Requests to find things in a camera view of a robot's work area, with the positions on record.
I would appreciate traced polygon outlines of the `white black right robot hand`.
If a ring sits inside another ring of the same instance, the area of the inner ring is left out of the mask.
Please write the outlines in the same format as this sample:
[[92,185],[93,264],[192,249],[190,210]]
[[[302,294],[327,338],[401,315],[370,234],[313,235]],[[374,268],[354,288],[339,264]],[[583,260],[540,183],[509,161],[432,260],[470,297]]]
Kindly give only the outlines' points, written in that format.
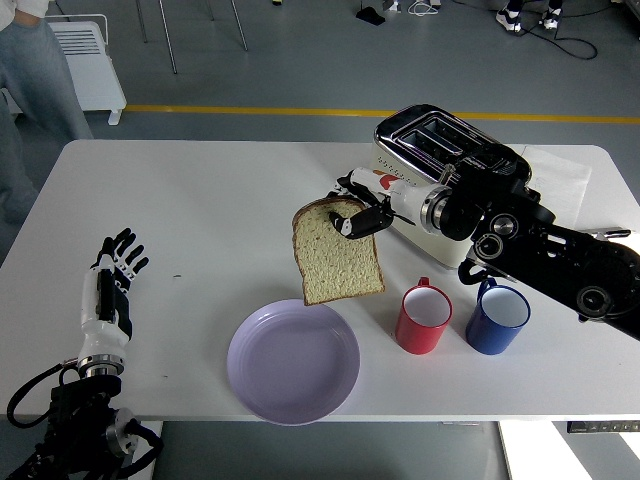
[[389,228],[398,218],[429,229],[429,198],[434,186],[417,187],[392,174],[356,168],[337,180],[337,185],[366,207],[351,217],[329,213],[333,227],[345,238],[356,240]]

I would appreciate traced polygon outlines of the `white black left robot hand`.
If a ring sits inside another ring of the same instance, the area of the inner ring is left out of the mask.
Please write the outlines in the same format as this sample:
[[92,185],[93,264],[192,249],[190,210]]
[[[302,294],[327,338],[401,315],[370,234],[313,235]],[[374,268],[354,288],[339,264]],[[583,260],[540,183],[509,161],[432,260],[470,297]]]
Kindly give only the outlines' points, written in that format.
[[124,349],[132,337],[128,294],[148,263],[144,246],[137,242],[131,229],[104,239],[96,261],[84,277],[80,317],[84,342],[79,365],[124,365]]

